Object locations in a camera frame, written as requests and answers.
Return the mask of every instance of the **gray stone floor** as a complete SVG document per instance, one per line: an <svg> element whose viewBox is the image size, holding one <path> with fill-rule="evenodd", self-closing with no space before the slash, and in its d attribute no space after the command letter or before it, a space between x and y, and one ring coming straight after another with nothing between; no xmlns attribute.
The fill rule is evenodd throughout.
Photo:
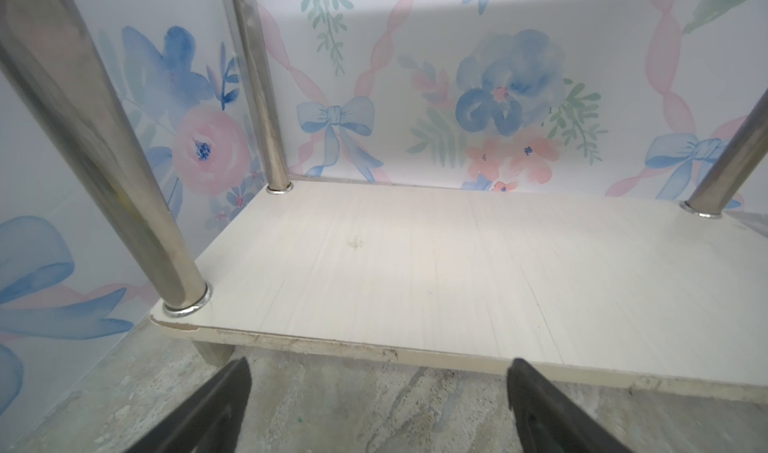
<svg viewBox="0 0 768 453"><path fill-rule="evenodd" d="M504 378L237 349L254 378L238 451L520 451ZM146 322L11 451L123 451L215 368ZM558 384L636 452L768 451L768 406Z"/></svg>

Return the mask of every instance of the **metal pole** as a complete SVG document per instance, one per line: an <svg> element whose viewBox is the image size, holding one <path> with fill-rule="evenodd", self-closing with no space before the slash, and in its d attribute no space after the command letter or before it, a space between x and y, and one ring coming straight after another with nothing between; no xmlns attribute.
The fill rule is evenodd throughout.
<svg viewBox="0 0 768 453"><path fill-rule="evenodd" d="M72 0L0 0L0 65L172 315L210 297Z"/></svg>
<svg viewBox="0 0 768 453"><path fill-rule="evenodd" d="M728 143L694 194L680 206L704 218L720 218L723 209L768 152L768 91Z"/></svg>
<svg viewBox="0 0 768 453"><path fill-rule="evenodd" d="M288 179L259 8L256 0L224 0L224 5L230 17L237 55L245 59L248 74L242 76L247 76L243 80L250 110L258 113L258 118L253 118L254 131L264 155L266 191L273 194L289 192L293 185Z"/></svg>

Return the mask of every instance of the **shelf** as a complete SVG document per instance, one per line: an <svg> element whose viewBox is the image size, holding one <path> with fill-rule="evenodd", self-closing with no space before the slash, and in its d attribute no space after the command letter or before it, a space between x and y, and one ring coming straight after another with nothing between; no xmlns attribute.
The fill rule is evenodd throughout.
<svg viewBox="0 0 768 453"><path fill-rule="evenodd" d="M768 239L675 202L298 181L197 259L208 305L151 317L215 343L496 373L522 356L553 379L768 399L766 261Z"/></svg>

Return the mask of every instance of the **black object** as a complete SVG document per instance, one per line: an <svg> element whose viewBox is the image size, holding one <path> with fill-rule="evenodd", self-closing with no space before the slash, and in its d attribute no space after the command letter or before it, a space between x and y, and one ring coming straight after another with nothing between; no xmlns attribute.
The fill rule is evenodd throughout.
<svg viewBox="0 0 768 453"><path fill-rule="evenodd" d="M524 453L632 453L522 358L507 396Z"/></svg>
<svg viewBox="0 0 768 453"><path fill-rule="evenodd" d="M248 362L229 362L126 453L234 453L249 393Z"/></svg>

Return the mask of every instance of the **metal ring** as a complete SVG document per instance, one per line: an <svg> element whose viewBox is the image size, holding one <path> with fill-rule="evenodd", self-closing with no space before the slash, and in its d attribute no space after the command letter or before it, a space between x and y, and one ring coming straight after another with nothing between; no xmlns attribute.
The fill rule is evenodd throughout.
<svg viewBox="0 0 768 453"><path fill-rule="evenodd" d="M184 309L172 309L168 308L168 305L163 303L163 313L165 313L167 316L170 316L171 318L181 318L183 316L191 315L192 313L195 313L198 309L203 308L206 303L210 301L210 297L214 294L214 287L210 285L210 283L205 282L205 294L202 298L200 298L200 301L195 303L194 305L187 306L187 308Z"/></svg>
<svg viewBox="0 0 768 453"><path fill-rule="evenodd" d="M288 187L286 189L271 189L269 187L266 188L266 192L268 192L270 195L284 195L287 192L289 192L291 189L293 189L293 183L288 183Z"/></svg>
<svg viewBox="0 0 768 453"><path fill-rule="evenodd" d="M715 214L713 214L713 213L705 213L705 212L701 212L701 211L699 211L697 209L693 209L693 208L690 207L690 205L688 204L687 201L681 201L680 202L680 208L682 208L682 209L686 210L687 212L692 213L692 214L694 214L696 216L700 216L701 218L718 219L718 218L722 218L723 217L723 213L715 213Z"/></svg>

